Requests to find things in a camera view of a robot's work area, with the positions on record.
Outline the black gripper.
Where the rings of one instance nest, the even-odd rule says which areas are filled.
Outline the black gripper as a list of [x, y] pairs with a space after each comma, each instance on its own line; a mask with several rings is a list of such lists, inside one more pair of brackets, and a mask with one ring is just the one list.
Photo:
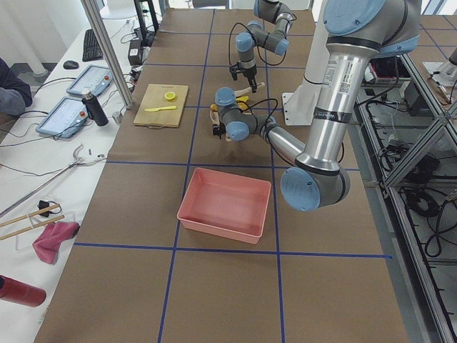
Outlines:
[[223, 124], [212, 124], [212, 134], [219, 139], [228, 140], [226, 129]]
[[256, 68], [255, 64], [250, 67], [245, 67], [242, 65], [242, 63], [240, 61], [238, 61], [236, 64], [230, 65], [229, 72], [234, 81], [237, 81], [238, 75], [242, 74], [244, 77], [247, 78], [251, 92], [252, 93], [257, 92], [257, 89], [258, 89], [258, 85], [256, 83], [257, 68]]

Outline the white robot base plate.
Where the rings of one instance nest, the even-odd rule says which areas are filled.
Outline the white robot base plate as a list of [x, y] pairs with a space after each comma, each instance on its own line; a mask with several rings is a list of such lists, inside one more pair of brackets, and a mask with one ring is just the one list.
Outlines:
[[283, 93], [283, 116], [286, 126], [310, 126], [313, 119], [313, 97]]

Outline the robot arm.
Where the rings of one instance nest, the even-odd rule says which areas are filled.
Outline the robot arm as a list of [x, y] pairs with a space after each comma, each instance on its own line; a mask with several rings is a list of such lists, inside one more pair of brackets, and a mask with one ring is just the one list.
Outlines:
[[329, 1], [323, 10], [329, 60], [313, 110], [307, 142], [280, 127], [271, 115], [245, 115], [233, 89], [220, 88], [215, 102], [230, 139], [264, 138], [290, 167], [281, 193], [290, 207], [312, 211], [346, 197], [350, 180], [338, 162], [364, 78], [372, 59], [413, 51], [419, 38], [419, 1]]
[[274, 30], [268, 32], [258, 21], [250, 21], [245, 31], [236, 35], [235, 44], [238, 61], [230, 64], [229, 71], [234, 81], [242, 74], [248, 81], [253, 93], [256, 93], [256, 58], [255, 48], [264, 48], [278, 56], [285, 56], [289, 46], [288, 30], [296, 20], [293, 11], [280, 1], [255, 1], [253, 12], [256, 17], [274, 24]]

